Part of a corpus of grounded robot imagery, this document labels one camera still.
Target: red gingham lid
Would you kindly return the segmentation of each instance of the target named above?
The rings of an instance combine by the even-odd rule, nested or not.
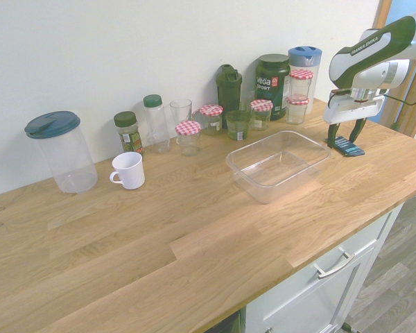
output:
[[[223,108],[217,104],[209,104],[200,108],[200,113],[204,116],[218,116],[222,113]]]
[[[313,72],[308,69],[294,69],[290,72],[290,76],[298,80],[306,80],[307,78],[313,78]]]
[[[272,109],[272,103],[266,99],[257,99],[251,102],[251,108],[254,111],[270,111]]]
[[[305,97],[305,95],[291,95],[286,98],[286,100],[293,105],[306,105],[310,103],[310,100]]]
[[[178,135],[192,135],[200,132],[200,124],[194,120],[185,120],[175,127]]]

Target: green glass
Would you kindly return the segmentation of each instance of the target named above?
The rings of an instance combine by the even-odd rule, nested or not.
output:
[[[242,110],[230,111],[225,116],[228,136],[233,140],[244,140],[248,136],[251,114]]]

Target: plastic storage box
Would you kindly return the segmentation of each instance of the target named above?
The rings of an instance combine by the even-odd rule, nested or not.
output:
[[[299,133],[283,130],[231,152],[233,179],[260,203],[271,203],[314,179],[330,150]]]

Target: dark green lid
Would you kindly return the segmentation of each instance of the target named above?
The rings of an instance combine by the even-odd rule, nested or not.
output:
[[[137,123],[137,118],[132,111],[123,111],[114,116],[114,123],[117,127],[129,127]]]
[[[162,104],[162,98],[160,95],[148,95],[144,97],[144,106],[147,108],[156,108]]]
[[[265,54],[259,57],[259,64],[265,67],[285,67],[289,62],[290,58],[284,54]]]
[[[26,125],[25,132],[33,139],[48,139],[68,133],[79,124],[80,118],[76,114],[70,111],[56,111],[31,120]]]
[[[222,65],[222,72],[216,75],[216,84],[219,87],[240,87],[242,75],[231,65]]]

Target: green shaker bottle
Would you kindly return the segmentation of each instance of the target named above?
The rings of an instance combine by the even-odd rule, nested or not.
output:
[[[218,104],[222,106],[222,128],[227,128],[225,116],[229,111],[239,110],[242,75],[231,65],[222,65],[222,73],[216,75]]]

